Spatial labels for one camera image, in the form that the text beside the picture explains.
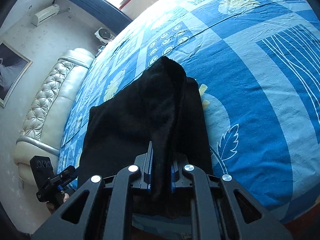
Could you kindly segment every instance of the triangular cutout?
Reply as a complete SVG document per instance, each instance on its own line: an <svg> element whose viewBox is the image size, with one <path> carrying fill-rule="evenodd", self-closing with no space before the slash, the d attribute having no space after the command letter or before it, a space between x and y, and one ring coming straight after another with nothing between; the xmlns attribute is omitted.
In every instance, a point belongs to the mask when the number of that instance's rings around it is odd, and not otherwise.
<svg viewBox="0 0 320 240"><path fill-rule="evenodd" d="M69 206L69 208L62 214L62 219L73 224L79 223L84 205L89 196L89 190L85 190L82 194Z"/></svg>
<svg viewBox="0 0 320 240"><path fill-rule="evenodd" d="M234 191L238 205L240 207L244 222L247 224L262 218L261 213L243 196L240 191Z"/></svg>

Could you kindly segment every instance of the picture frame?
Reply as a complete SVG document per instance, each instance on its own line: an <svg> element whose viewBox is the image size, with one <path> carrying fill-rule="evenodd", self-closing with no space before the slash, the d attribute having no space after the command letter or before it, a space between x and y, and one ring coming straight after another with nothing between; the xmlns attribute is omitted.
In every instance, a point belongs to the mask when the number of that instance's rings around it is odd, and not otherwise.
<svg viewBox="0 0 320 240"><path fill-rule="evenodd" d="M12 91L32 63L5 41L0 42L0 106L5 107Z"/></svg>

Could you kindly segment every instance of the blue bed sheet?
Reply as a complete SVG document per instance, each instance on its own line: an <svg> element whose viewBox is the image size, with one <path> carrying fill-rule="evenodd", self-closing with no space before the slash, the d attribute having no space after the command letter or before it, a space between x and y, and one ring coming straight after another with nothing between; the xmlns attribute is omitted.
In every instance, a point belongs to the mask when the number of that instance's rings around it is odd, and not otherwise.
<svg viewBox="0 0 320 240"><path fill-rule="evenodd" d="M79 165L89 109L167 55L199 84L214 174L293 220L320 195L319 30L304 0L158 1L93 62L58 172Z"/></svg>

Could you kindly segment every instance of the air conditioner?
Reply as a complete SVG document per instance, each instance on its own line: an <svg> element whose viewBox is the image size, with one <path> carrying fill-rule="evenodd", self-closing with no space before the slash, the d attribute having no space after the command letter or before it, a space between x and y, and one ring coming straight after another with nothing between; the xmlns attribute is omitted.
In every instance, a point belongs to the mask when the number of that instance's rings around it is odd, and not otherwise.
<svg viewBox="0 0 320 240"><path fill-rule="evenodd" d="M110 40L113 40L115 37L113 35L111 35L111 33L105 29L105 28L100 28L98 29L95 34L96 37L101 41L101 43L103 43L104 45L106 45Z"/></svg>
<svg viewBox="0 0 320 240"><path fill-rule="evenodd" d="M47 19L50 19L52 16L58 14L59 12L59 5L58 4L54 4L38 13L36 13L33 17L32 17L32 24L34 24L35 26L39 26L41 23L45 22Z"/></svg>

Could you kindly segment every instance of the silver screw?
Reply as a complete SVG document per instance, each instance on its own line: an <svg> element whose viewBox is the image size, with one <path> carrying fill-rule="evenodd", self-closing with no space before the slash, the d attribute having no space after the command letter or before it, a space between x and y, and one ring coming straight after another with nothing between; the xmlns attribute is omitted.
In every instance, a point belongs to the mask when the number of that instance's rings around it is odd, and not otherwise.
<svg viewBox="0 0 320 240"><path fill-rule="evenodd" d="M231 177L231 175L229 175L229 174L223 174L223 175L222 175L222 179L223 179L224 181L230 181L230 180L232 180L232 177Z"/></svg>
<svg viewBox="0 0 320 240"><path fill-rule="evenodd" d="M191 164L187 164L186 166L184 166L184 169L186 171L193 171L195 169L195 167Z"/></svg>
<svg viewBox="0 0 320 240"><path fill-rule="evenodd" d="M97 183L97 182L99 182L100 180L101 180L101 177L100 177L99 175L94 175L94 176L91 177L91 181L92 181L93 183Z"/></svg>
<svg viewBox="0 0 320 240"><path fill-rule="evenodd" d="M137 165L131 165L128 167L128 170L131 172L135 172L139 169L139 167Z"/></svg>

